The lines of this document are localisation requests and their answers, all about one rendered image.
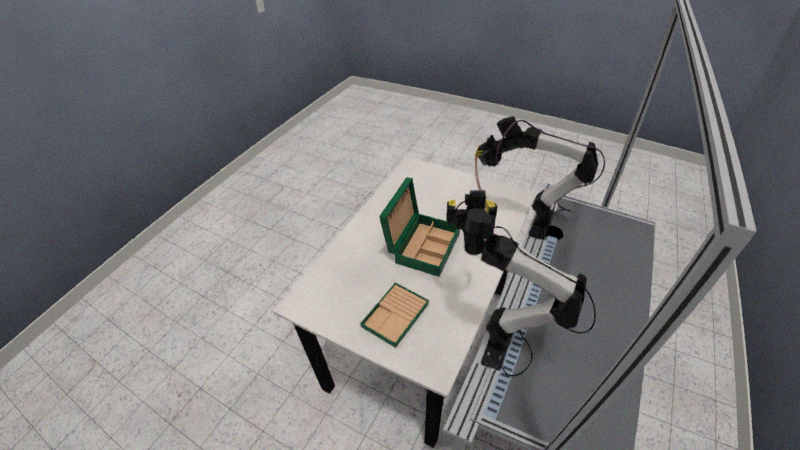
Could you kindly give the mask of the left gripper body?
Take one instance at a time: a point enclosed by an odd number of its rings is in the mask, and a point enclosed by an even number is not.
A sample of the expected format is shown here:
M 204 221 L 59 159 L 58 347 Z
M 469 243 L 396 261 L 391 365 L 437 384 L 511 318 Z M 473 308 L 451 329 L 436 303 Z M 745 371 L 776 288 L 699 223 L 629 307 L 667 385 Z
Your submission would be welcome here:
M 498 206 L 497 206 L 496 203 L 494 203 L 494 204 L 495 204 L 494 207 L 489 207 L 489 213 L 488 214 L 497 217 Z M 457 225 L 457 222 L 455 220 L 455 210 L 456 210 L 456 206 L 449 205 L 449 202 L 447 202 L 446 221 L 448 222 L 448 224 L 455 224 L 456 225 L 456 230 L 461 230 L 459 228 L 459 226 Z M 465 213 L 466 213 L 466 209 L 458 209 L 457 210 L 457 220 L 458 220 L 458 223 L 462 227 L 463 230 L 466 230 L 466 222 L 467 222 L 467 219 L 465 219 Z

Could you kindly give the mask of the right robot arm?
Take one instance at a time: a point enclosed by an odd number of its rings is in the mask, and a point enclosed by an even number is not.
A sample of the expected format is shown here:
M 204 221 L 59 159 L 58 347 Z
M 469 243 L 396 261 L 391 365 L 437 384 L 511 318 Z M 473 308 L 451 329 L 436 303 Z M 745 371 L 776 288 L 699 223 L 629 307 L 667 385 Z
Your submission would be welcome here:
M 506 117 L 497 122 L 497 126 L 502 136 L 508 130 L 507 128 L 515 122 L 516 119 L 514 116 Z M 574 143 L 549 134 L 541 133 L 533 127 L 529 127 L 526 131 L 522 131 L 518 123 L 508 130 L 508 133 L 505 135 L 505 137 L 504 146 L 508 151 L 518 149 L 519 147 L 520 149 L 539 149 L 563 155 L 580 162 L 577 165 L 577 168 L 575 168 L 569 175 L 549 189 L 543 189 L 536 195 L 534 199 L 532 209 L 535 209 L 534 211 L 536 212 L 536 217 L 528 235 L 533 238 L 544 240 L 554 213 L 554 211 L 550 209 L 551 205 L 576 187 L 591 183 L 595 179 L 599 165 L 597 151 L 595 150 L 596 145 L 592 142 L 589 142 L 589 144 Z M 595 148 L 587 148 L 588 146 Z M 491 146 L 489 150 L 484 151 L 479 156 L 479 159 L 483 165 L 487 165 L 488 167 L 490 167 L 489 165 L 497 164 L 494 147 Z

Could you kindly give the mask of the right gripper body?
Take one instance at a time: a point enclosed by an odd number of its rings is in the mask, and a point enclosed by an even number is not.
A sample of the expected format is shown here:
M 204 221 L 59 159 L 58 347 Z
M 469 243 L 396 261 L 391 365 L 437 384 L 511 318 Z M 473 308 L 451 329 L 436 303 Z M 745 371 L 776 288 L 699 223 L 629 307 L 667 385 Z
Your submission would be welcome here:
M 490 135 L 489 138 L 487 138 L 487 140 L 486 140 L 487 142 L 479 145 L 477 151 L 483 151 L 484 152 L 485 150 L 489 150 L 491 148 L 491 146 L 493 146 L 494 149 L 495 149 L 495 152 L 496 152 L 497 146 L 500 143 L 500 140 L 496 141 L 494 136 Z M 502 153 L 508 152 L 508 150 L 504 146 L 504 141 L 505 141 L 505 138 L 502 140 L 502 143 L 500 144 L 499 149 L 498 149 L 498 158 L 497 158 L 498 163 L 501 161 Z

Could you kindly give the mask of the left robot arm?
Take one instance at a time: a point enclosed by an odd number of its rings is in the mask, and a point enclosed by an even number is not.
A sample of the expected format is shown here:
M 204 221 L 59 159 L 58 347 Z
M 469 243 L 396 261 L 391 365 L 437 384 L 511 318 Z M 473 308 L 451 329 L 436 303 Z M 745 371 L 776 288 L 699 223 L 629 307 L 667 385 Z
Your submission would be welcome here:
M 496 217 L 489 215 L 485 211 L 486 191 L 470 190 L 470 194 L 472 198 L 465 202 L 465 205 L 467 205 L 465 231 L 470 234 L 479 234 L 495 227 Z M 470 194 L 465 194 L 465 200 L 469 199 Z M 565 328 L 577 326 L 586 292 L 582 287 L 585 285 L 584 288 L 586 289 L 587 277 L 581 273 L 575 277 L 557 270 L 534 257 L 513 240 L 522 251 L 518 250 L 510 238 L 496 235 L 494 230 L 479 236 L 471 236 L 465 233 L 465 252 L 472 256 L 482 254 L 481 261 L 487 265 L 503 272 L 507 270 L 510 273 L 522 276 L 555 296 L 555 298 L 537 305 L 507 310 L 503 307 L 493 311 L 486 326 L 490 339 L 481 364 L 501 370 L 513 332 L 548 324 L 559 324 Z M 490 353 L 489 355 L 487 355 L 488 352 Z M 499 359 L 500 356 L 501 359 Z

